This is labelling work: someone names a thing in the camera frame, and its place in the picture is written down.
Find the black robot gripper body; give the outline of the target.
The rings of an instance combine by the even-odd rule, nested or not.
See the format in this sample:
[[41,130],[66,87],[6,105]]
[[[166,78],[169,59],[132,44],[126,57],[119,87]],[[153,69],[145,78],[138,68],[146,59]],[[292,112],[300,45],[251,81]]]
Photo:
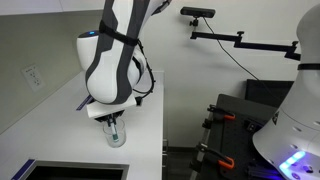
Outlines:
[[107,120],[111,120],[113,119],[113,116],[116,116],[117,118],[122,116],[122,114],[124,113],[125,110],[121,110],[115,113],[111,113],[102,117],[98,117],[98,118],[94,118],[96,121],[102,123],[102,122],[107,122]]

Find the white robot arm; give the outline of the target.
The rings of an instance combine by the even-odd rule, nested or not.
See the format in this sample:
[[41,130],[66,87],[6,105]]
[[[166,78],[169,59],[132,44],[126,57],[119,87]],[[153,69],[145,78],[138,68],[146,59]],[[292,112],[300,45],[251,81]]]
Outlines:
[[[147,68],[140,32],[149,17],[172,0],[105,0],[99,29],[81,34],[77,50],[85,85],[94,102],[91,117],[135,104],[133,89]],[[301,18],[290,46],[246,43],[237,48],[283,51],[297,60],[298,74],[270,120],[252,137],[258,153],[288,180],[320,180],[320,5]]]

